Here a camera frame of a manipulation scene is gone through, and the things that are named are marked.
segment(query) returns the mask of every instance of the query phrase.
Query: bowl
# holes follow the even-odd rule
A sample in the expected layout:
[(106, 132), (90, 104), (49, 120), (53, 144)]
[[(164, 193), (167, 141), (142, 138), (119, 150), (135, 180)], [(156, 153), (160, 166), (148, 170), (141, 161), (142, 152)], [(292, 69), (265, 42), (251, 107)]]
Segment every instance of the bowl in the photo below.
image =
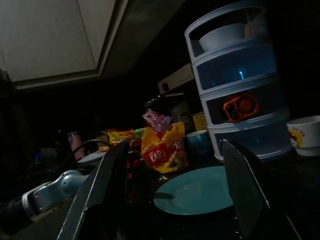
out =
[(245, 37), (245, 24), (234, 23), (222, 26), (215, 30), (208, 32), (199, 43), (202, 49), (207, 52), (223, 45), (230, 44), (234, 41), (243, 39)]
[(320, 156), (320, 115), (287, 122), (291, 144), (302, 156)]

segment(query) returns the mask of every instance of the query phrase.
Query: blue plate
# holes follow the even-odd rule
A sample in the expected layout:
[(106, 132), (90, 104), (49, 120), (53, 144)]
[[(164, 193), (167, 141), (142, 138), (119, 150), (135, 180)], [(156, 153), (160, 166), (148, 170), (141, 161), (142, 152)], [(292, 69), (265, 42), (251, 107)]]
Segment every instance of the blue plate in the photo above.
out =
[(176, 215), (208, 214), (233, 205), (224, 166), (177, 176), (158, 189), (153, 201), (162, 211)]

